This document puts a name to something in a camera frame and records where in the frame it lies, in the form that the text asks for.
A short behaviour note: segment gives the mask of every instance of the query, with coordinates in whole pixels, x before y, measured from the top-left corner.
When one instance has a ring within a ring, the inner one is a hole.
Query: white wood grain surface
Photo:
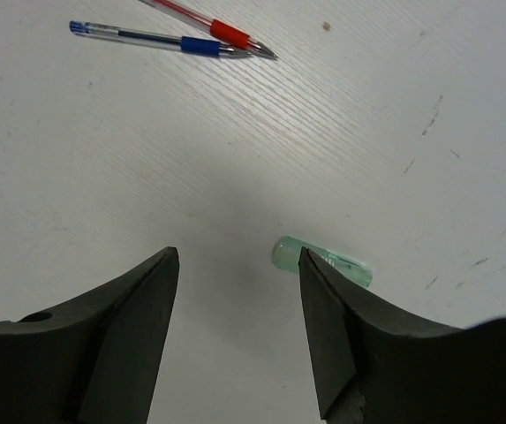
[[[0,320],[177,246],[149,422],[303,424],[317,404],[279,236],[366,262],[373,292],[428,318],[506,314],[506,1],[186,3],[281,60],[68,31],[199,34],[136,0],[0,0]]]

